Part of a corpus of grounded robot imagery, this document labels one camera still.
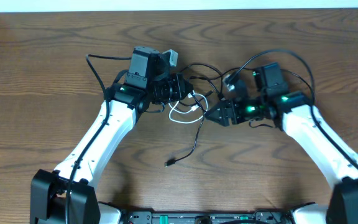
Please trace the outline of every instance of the black joint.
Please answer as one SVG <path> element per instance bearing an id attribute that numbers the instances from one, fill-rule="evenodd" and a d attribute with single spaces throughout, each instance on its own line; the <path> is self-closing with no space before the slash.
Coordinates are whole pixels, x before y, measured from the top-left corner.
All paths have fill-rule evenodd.
<path id="1" fill-rule="evenodd" d="M 53 174 L 56 174 L 56 175 L 59 175 L 60 170 L 54 170 L 54 171 L 52 171 L 52 173 L 53 173 Z"/>
<path id="2" fill-rule="evenodd" d="M 87 179 L 81 178 L 80 183 L 88 185 L 89 181 Z"/>

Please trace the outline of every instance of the wooden table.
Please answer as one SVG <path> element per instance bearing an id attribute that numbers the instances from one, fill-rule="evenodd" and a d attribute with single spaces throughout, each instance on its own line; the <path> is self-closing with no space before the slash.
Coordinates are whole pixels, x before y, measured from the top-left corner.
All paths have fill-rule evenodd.
<path id="1" fill-rule="evenodd" d="M 294 50 L 313 69 L 326 121 L 358 152 L 358 9 L 0 14 L 0 222 L 29 220 L 33 175 L 53 170 L 96 118 L 103 97 L 85 54 L 130 56 L 135 45 L 174 49 L 179 67 L 205 62 L 220 70 L 263 50 Z M 300 63 L 283 54 L 251 67 L 275 61 L 309 80 Z M 129 67 L 93 62 L 107 85 Z M 216 75 L 203 68 L 186 75 L 192 73 Z M 252 75 L 243 77 L 252 87 Z M 307 91 L 286 77 L 293 90 Z M 200 92 L 210 89 L 194 84 Z M 195 153 L 164 168 L 171 156 L 190 150 L 198 127 L 170 122 L 167 112 L 142 115 L 124 138 L 104 171 L 99 200 L 159 211 L 329 202 L 324 176 L 277 129 L 205 122 Z"/>

